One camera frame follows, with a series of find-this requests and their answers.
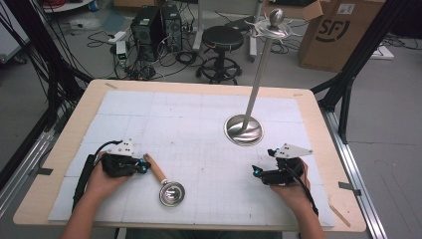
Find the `black stool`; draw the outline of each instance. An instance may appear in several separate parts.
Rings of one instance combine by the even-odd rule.
[[[213,49],[218,56],[204,61],[196,71],[196,77],[199,78],[203,74],[210,79],[210,84],[232,80],[237,86],[235,77],[242,75],[242,70],[235,61],[226,58],[225,53],[237,50],[243,45],[242,34],[231,27],[216,26],[204,31],[202,42],[209,49]]]

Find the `chair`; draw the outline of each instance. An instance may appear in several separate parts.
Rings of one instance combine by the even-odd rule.
[[[243,45],[242,34],[234,28],[215,26],[204,31],[202,43],[218,54],[204,61],[196,71],[196,77],[204,75],[210,79],[209,84],[222,81],[233,81],[237,86],[236,77],[242,75],[240,66],[232,59],[226,58],[226,52],[239,49]]]

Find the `sf box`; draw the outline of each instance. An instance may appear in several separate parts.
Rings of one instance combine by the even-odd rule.
[[[310,20],[298,50],[303,68],[339,72],[385,0],[320,0],[323,15]]]

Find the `computer tower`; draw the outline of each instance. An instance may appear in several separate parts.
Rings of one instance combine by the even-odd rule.
[[[155,62],[158,60],[158,51],[156,45],[139,45],[137,54],[141,61]]]
[[[133,19],[130,29],[138,44],[158,45],[164,39],[159,7],[142,6]]]
[[[182,51],[182,20],[175,4],[166,4],[161,7],[164,23],[165,45],[169,52]]]

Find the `hand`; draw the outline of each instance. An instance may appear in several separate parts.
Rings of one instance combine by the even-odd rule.
[[[100,152],[99,157],[102,157],[104,153],[104,151]],[[129,178],[130,176],[109,177],[103,171],[102,161],[100,160],[88,180],[85,195],[91,197],[92,199],[103,201],[112,195]]]
[[[304,165],[304,173],[301,176],[302,182],[311,190],[310,182],[307,179],[308,166],[302,161]],[[279,196],[286,202],[286,204],[294,211],[308,207],[311,208],[311,203],[305,194],[304,189],[297,182],[286,186],[271,185],[273,191],[277,192]]]

